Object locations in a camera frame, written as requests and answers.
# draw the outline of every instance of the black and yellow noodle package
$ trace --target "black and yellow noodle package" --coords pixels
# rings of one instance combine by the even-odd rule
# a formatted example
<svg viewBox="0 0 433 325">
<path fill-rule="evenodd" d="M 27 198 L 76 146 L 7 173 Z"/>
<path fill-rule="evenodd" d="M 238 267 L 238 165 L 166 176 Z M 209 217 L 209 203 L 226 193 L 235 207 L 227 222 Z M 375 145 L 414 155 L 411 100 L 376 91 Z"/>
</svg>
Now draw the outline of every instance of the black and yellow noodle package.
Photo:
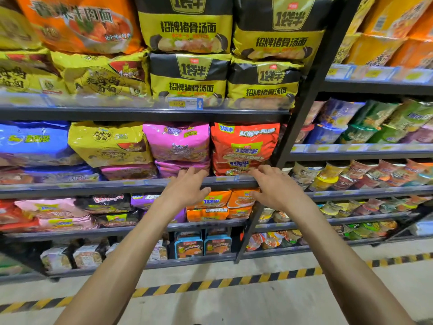
<svg viewBox="0 0 433 325">
<path fill-rule="evenodd" d="M 219 106 L 226 94 L 230 54 L 150 53 L 150 80 L 155 100 L 203 98 L 204 107 Z"/>
<path fill-rule="evenodd" d="M 302 65 L 289 61 L 243 60 L 234 56 L 229 69 L 229 107 L 290 109 L 294 107 Z"/>
<path fill-rule="evenodd" d="M 135 0 L 153 51 L 229 53 L 233 0 Z"/>
<path fill-rule="evenodd" d="M 234 53 L 304 63 L 320 45 L 333 0 L 235 0 Z"/>
<path fill-rule="evenodd" d="M 0 51 L 0 91 L 68 93 L 48 49 Z"/>
<path fill-rule="evenodd" d="M 147 52 L 116 57 L 51 53 L 69 93 L 73 95 L 146 97 Z"/>
<path fill-rule="evenodd" d="M 39 49 L 41 42 L 15 0 L 0 0 L 0 49 Z"/>
</svg>

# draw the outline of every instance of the purple noodle package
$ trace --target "purple noodle package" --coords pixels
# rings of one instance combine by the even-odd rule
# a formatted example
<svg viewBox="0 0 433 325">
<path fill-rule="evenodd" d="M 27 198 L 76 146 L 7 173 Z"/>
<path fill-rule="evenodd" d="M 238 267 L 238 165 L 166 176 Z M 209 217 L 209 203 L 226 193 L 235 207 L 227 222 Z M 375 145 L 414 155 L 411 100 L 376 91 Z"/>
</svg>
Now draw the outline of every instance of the purple noodle package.
<svg viewBox="0 0 433 325">
<path fill-rule="evenodd" d="M 143 132 L 157 160 L 201 162 L 209 156 L 209 123 L 145 123 Z"/>
<path fill-rule="evenodd" d="M 206 170 L 209 175 L 210 169 L 210 158 L 205 159 L 202 162 L 179 162 L 179 161 L 156 161 L 155 164 L 158 167 L 159 175 L 161 178 L 176 177 L 180 170 L 188 168 L 197 168 L 200 170 Z"/>
</svg>

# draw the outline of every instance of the yellow noodle package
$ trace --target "yellow noodle package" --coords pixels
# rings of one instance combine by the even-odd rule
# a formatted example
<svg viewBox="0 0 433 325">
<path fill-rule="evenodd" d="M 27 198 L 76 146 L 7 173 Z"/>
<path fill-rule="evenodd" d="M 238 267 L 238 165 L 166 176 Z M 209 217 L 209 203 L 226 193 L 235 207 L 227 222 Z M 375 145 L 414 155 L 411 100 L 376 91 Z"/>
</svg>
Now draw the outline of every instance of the yellow noodle package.
<svg viewBox="0 0 433 325">
<path fill-rule="evenodd" d="M 320 45 L 333 0 L 237 0 L 234 53 L 309 63 Z"/>
<path fill-rule="evenodd" d="M 150 53 L 150 79 L 155 100 L 169 97 L 203 98 L 204 107 L 215 107 L 226 93 L 230 54 Z"/>
<path fill-rule="evenodd" d="M 153 51 L 229 53 L 233 0 L 135 0 Z"/>
<path fill-rule="evenodd" d="M 0 49 L 39 49 L 41 42 L 15 0 L 0 0 Z"/>
<path fill-rule="evenodd" d="M 0 89 L 8 92 L 68 93 L 48 49 L 0 51 Z"/>
<path fill-rule="evenodd" d="M 146 52 L 116 57 L 51 53 L 70 94 L 146 97 Z"/>
<path fill-rule="evenodd" d="M 362 33 L 346 34 L 334 58 L 334 64 L 341 64 L 349 56 L 350 49 Z"/>
<path fill-rule="evenodd" d="M 147 164 L 153 158 L 142 125 L 138 122 L 118 126 L 75 122 L 69 129 L 68 145 L 92 168 Z"/>
<path fill-rule="evenodd" d="M 234 56 L 228 77 L 229 106 L 241 109 L 294 107 L 302 65 L 252 61 Z"/>
</svg>

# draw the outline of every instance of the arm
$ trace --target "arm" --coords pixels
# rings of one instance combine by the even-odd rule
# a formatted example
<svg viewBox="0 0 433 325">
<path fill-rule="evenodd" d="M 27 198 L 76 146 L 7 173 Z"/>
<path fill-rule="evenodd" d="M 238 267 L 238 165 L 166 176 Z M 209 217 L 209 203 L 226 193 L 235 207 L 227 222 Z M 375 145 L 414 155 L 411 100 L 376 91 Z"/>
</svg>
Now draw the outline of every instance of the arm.
<svg viewBox="0 0 433 325">
<path fill-rule="evenodd" d="M 252 196 L 263 205 L 284 211 L 298 225 L 350 325 L 414 324 L 382 281 L 338 236 L 292 178 L 269 165 L 261 165 L 251 174 L 262 189 L 262 193 L 252 192 Z"/>
<path fill-rule="evenodd" d="M 169 222 L 184 207 L 202 201 L 210 188 L 200 190 L 207 172 L 181 170 L 136 227 L 87 280 L 55 325 L 116 324 L 133 294 L 141 273 Z"/>
</svg>

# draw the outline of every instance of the concrete floor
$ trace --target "concrete floor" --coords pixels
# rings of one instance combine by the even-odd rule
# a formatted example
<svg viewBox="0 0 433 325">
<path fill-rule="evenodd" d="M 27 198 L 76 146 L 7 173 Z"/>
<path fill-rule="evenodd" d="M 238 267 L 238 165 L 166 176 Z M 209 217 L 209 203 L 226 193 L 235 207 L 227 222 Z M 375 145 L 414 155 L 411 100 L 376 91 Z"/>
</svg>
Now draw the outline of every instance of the concrete floor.
<svg viewBox="0 0 433 325">
<path fill-rule="evenodd" d="M 363 260 L 433 252 L 433 239 L 355 247 Z M 256 275 L 316 267 L 312 253 L 219 262 L 143 272 L 137 287 Z M 433 260 L 374 271 L 414 320 L 433 318 Z M 88 277 L 0 286 L 0 304 L 74 295 Z M 51 325 L 61 308 L 0 315 L 2 325 Z M 132 299 L 119 325 L 347 324 L 324 276 Z"/>
</svg>

